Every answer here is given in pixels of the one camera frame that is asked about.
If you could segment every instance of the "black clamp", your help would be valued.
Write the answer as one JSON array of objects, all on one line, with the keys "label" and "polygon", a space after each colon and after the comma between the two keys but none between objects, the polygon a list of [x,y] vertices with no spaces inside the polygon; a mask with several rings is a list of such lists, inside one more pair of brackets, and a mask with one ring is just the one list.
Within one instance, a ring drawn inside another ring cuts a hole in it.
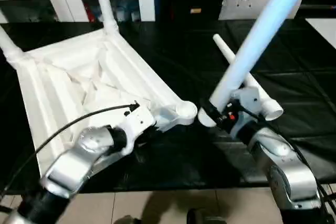
[{"label": "black clamp", "polygon": [[201,99],[201,107],[217,126],[226,132],[230,132],[238,121],[238,109],[232,103],[229,103],[222,113],[209,100]]}]

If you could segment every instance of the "black table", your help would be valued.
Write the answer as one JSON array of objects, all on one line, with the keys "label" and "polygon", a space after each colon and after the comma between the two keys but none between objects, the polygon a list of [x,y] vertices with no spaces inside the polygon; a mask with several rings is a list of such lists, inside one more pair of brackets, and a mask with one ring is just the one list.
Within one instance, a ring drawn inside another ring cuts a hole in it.
[{"label": "black table", "polygon": [[[183,100],[199,106],[228,66],[212,40],[219,33],[236,52],[252,20],[206,24],[121,24],[120,33]],[[24,51],[101,27],[92,23],[6,24]],[[15,71],[1,57],[2,148],[0,186],[34,150]],[[253,74],[285,109],[274,122],[302,148],[322,183],[336,182],[336,51],[306,21],[288,20],[264,52]],[[244,144],[195,122],[147,137],[137,148],[102,171],[85,192],[265,186]],[[32,162],[11,193],[38,181]]]}]

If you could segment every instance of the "white pvc pipe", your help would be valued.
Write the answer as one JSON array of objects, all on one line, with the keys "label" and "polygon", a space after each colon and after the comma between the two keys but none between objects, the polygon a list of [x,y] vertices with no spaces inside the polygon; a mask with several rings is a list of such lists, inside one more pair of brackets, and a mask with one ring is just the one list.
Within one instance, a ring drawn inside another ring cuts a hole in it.
[{"label": "white pvc pipe", "polygon": [[[219,34],[215,34],[213,37],[216,45],[227,59],[227,61],[232,64],[234,62],[236,56],[229,48],[229,46],[223,41]],[[275,120],[276,118],[280,117],[283,114],[283,108],[280,104],[269,97],[266,91],[260,86],[257,80],[252,76],[252,74],[248,73],[245,81],[245,86],[248,87],[255,87],[259,91],[260,102],[263,110],[261,111],[262,115],[265,117],[267,121]]]},{"label": "white pvc pipe", "polygon": [[0,47],[7,61],[12,65],[14,62],[20,60],[24,54],[22,50],[14,44],[2,26],[0,26]]},{"label": "white pvc pipe", "polygon": [[[296,2],[297,0],[269,0],[238,50],[235,61],[210,96],[210,102],[219,111],[226,107],[232,92],[242,84]],[[203,109],[200,109],[198,119],[204,126],[216,125]]]},{"label": "white pvc pipe", "polygon": [[114,19],[110,0],[98,0],[103,15],[104,29],[107,34],[118,31],[117,22]]}]

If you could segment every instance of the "white 3d-printed structure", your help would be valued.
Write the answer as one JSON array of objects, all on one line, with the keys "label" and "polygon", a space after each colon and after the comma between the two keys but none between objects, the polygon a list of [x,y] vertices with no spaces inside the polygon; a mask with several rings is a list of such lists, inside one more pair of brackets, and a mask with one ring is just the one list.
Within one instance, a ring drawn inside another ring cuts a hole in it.
[{"label": "white 3d-printed structure", "polygon": [[[181,100],[119,34],[109,0],[99,4],[104,29],[29,52],[0,26],[0,46],[17,71],[35,148],[84,114],[134,101],[150,109],[160,131],[191,124],[197,115],[197,107]],[[126,110],[97,114],[59,134],[37,156],[40,173],[84,127],[114,126]]]}]

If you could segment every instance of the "tiled floor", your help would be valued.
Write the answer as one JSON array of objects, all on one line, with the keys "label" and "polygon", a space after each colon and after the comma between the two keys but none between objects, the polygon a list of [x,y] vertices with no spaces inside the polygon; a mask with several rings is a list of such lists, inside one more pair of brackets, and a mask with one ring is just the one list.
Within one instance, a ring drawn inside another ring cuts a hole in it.
[{"label": "tiled floor", "polygon": [[[16,207],[20,201],[20,196],[7,196],[2,204]],[[80,194],[58,223],[128,224],[131,216],[144,224],[185,224],[191,208],[220,215],[227,224],[282,223],[268,188]],[[0,223],[5,216],[0,214]]]}]

